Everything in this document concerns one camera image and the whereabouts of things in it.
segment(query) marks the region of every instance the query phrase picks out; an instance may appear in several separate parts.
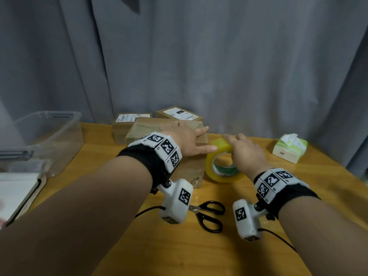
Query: black cable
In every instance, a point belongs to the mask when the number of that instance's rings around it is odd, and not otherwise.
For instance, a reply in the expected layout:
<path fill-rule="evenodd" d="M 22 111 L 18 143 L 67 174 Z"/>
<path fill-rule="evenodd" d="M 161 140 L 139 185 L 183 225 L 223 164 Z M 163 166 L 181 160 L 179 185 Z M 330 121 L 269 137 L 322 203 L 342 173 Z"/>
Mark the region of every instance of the black cable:
<path fill-rule="evenodd" d="M 147 209 L 145 209 L 145 210 L 143 210 L 142 212 L 140 212 L 140 213 L 138 213 L 136 216 L 135 216 L 135 218 L 137 218 L 138 216 L 141 216 L 143 213 L 146 213 L 147 211 L 150 211 L 150 210 L 152 210 L 152 209 L 156 209 L 156 208 L 159 208 L 159 209 L 162 209 L 162 210 L 165 210 L 166 209 L 166 207 L 163 207 L 163 206 L 153 206 L 153 207 L 150 207 L 150 208 L 147 208 Z"/>
<path fill-rule="evenodd" d="M 287 242 L 285 239 L 283 239 L 281 236 L 277 235 L 276 233 L 266 229 L 266 228 L 258 228 L 257 229 L 259 232 L 269 232 L 270 234 L 273 234 L 274 236 L 276 236 L 277 238 L 279 238 L 280 240 L 282 240 L 283 242 L 285 242 L 291 249 L 293 249 L 294 251 L 297 252 L 297 250 L 295 250 L 295 248 L 289 243 Z"/>

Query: forearm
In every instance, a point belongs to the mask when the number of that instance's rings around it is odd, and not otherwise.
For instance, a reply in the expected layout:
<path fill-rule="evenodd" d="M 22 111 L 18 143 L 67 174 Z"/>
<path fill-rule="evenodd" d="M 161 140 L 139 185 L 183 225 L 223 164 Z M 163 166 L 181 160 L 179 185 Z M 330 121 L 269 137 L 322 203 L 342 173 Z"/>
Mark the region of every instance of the forearm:
<path fill-rule="evenodd" d="M 366 275 L 368 232 L 323 201 L 293 199 L 278 218 L 313 275 Z"/>
<path fill-rule="evenodd" d="M 146 167 L 126 156 L 77 179 L 1 232 L 2 272 L 91 274 L 151 186 Z"/>

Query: packing tape roll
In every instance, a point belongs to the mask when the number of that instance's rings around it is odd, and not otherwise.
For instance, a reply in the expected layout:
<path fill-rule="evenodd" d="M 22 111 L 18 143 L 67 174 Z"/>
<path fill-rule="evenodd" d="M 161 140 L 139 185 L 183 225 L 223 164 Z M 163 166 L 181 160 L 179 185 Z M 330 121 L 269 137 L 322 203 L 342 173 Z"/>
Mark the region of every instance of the packing tape roll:
<path fill-rule="evenodd" d="M 214 181 L 222 183 L 232 183 L 241 179 L 242 174 L 232 164 L 231 166 L 223 167 L 215 164 L 215 159 L 222 154 L 233 153 L 234 149 L 225 139 L 219 138 L 210 143 L 217 146 L 217 151 L 207 154 L 206 173 Z"/>

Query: plastic storage bin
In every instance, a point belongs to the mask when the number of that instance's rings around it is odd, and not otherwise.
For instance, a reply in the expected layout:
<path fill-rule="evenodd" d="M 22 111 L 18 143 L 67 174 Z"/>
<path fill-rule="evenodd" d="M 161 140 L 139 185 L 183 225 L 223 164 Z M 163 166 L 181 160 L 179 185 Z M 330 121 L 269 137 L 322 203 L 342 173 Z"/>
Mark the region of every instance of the plastic storage bin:
<path fill-rule="evenodd" d="M 1 127 L 1 171 L 59 174 L 84 143 L 81 116 L 76 111 L 39 111 Z"/>

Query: wooden table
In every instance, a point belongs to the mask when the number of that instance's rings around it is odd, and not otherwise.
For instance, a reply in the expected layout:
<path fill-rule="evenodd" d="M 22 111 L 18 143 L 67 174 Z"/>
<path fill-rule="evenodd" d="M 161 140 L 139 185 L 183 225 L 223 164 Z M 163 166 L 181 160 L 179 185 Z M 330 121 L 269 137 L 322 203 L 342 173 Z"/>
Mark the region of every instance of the wooden table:
<path fill-rule="evenodd" d="M 82 129 L 84 146 L 61 174 L 48 180 L 33 208 L 124 148 L 115 144 L 110 125 L 82 123 Z M 219 137 L 209 134 L 210 140 Z M 271 154 L 275 140 L 251 139 L 265 148 L 267 160 L 275 167 L 292 172 L 322 200 L 368 229 L 368 188 L 344 167 L 312 145 L 294 165 Z M 233 184 L 205 179 L 202 188 L 194 190 L 191 204 L 207 200 L 223 203 L 227 212 L 218 217 L 224 225 L 221 234 L 204 231 L 194 213 L 188 213 L 185 223 L 170 225 L 158 217 L 157 210 L 152 210 L 133 221 L 94 275 L 310 275 L 300 257 L 275 236 L 265 232 L 260 241 L 253 243 L 238 236 L 233 202 L 241 198 L 256 202 L 256 191 L 248 178 Z M 162 199 L 161 193 L 150 194 L 141 210 L 160 205 Z M 278 221 L 262 217 L 261 224 L 287 239 Z"/>

